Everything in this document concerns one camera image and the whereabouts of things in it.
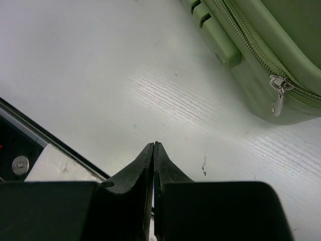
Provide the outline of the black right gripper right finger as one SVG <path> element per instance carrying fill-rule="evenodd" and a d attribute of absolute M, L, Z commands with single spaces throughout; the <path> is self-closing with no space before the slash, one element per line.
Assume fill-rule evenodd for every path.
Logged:
<path fill-rule="evenodd" d="M 154 235 L 158 240 L 293 240 L 274 189 L 259 181 L 195 182 L 157 142 Z"/>

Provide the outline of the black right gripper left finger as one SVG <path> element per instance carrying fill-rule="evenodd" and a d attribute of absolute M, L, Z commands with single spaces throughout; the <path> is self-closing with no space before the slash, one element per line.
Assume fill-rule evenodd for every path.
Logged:
<path fill-rule="evenodd" d="M 148 240 L 153 144 L 102 183 L 1 184 L 1 240 Z"/>

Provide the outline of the green hard-shell suitcase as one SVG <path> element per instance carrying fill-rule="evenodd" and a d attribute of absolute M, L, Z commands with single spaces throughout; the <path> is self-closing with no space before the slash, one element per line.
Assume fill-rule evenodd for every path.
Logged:
<path fill-rule="evenodd" d="M 320 1 L 182 1 L 248 107 L 276 125 L 320 117 Z"/>

